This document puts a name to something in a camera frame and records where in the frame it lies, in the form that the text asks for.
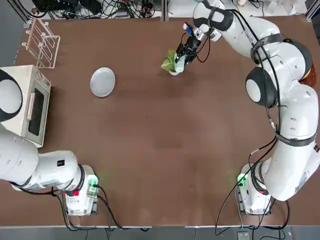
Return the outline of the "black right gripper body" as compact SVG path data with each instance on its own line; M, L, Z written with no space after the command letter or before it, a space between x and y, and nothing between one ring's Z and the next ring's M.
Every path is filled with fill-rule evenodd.
M189 36L187 41L184 44L184 53L187 56L194 56L197 53L199 46L201 45L202 41L198 40L194 36Z

